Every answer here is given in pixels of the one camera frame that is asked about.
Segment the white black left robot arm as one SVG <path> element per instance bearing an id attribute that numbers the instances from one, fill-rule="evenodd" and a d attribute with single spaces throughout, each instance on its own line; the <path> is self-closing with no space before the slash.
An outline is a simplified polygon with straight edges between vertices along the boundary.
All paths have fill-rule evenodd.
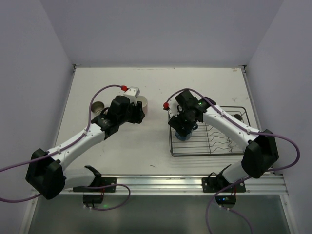
<path id="1" fill-rule="evenodd" d="M 140 124 L 145 117 L 141 101 L 130 101 L 128 97 L 116 96 L 108 108 L 95 116 L 86 129 L 58 146 L 45 152 L 33 152 L 26 173 L 26 181 L 47 200 L 56 197 L 62 190 L 82 187 L 99 189 L 104 185 L 101 173 L 92 166 L 69 170 L 69 165 L 98 143 L 119 130 L 128 122 Z"/>

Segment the pink hexagonal mug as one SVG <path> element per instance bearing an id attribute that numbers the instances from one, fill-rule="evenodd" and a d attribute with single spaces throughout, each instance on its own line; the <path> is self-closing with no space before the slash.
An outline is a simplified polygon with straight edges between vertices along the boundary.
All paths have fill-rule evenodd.
<path id="1" fill-rule="evenodd" d="M 142 102 L 142 109 L 144 114 L 148 113 L 148 100 L 145 96 L 138 96 L 137 101 Z"/>

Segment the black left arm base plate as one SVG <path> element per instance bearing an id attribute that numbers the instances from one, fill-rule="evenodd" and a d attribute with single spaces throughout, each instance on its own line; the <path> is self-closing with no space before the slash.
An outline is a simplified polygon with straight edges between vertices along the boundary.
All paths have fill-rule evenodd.
<path id="1" fill-rule="evenodd" d="M 113 185 L 116 183 L 117 183 L 116 177 L 99 177 L 95 178 L 95 180 L 91 183 L 91 185 L 89 185 L 89 187 L 102 187 L 107 185 Z M 82 193 L 88 192 L 114 193 L 115 190 L 116 190 L 115 186 L 104 189 L 89 189 L 83 186 L 73 188 L 73 192 L 82 192 Z"/>

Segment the blue hexagonal mug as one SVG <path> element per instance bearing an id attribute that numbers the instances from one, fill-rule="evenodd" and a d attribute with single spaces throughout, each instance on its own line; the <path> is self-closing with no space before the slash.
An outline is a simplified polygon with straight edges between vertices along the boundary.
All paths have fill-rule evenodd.
<path id="1" fill-rule="evenodd" d="M 182 136 L 181 134 L 176 132 L 175 137 L 180 141 L 187 141 L 192 137 L 193 131 L 195 131 L 197 129 L 198 129 L 198 124 L 195 124 L 194 127 L 192 128 L 192 130 L 188 134 L 186 134 L 185 136 Z"/>

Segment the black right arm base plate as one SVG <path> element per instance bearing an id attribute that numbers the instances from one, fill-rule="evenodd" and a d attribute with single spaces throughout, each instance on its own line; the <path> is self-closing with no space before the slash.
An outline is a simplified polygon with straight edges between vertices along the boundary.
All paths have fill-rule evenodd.
<path id="1" fill-rule="evenodd" d="M 221 175 L 217 175 L 215 172 L 210 173 L 207 177 L 201 179 L 202 190 L 204 193 L 216 193 L 221 189 L 229 186 L 229 182 Z M 238 185 L 234 185 L 224 191 L 224 193 L 244 193 L 246 192 L 245 183 L 241 182 Z"/>

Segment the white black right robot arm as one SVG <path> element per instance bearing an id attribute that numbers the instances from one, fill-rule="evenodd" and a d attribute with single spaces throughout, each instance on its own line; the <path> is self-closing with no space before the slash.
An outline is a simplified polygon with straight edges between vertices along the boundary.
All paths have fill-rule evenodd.
<path id="1" fill-rule="evenodd" d="M 243 158 L 217 174 L 221 187 L 247 177 L 260 178 L 279 158 L 272 132 L 262 132 L 244 124 L 212 99 L 205 96 L 198 99 L 193 92 L 182 89 L 163 104 L 163 109 L 171 113 L 169 126 L 181 137 L 187 137 L 197 123 L 205 123 L 224 133 L 242 149 Z"/>

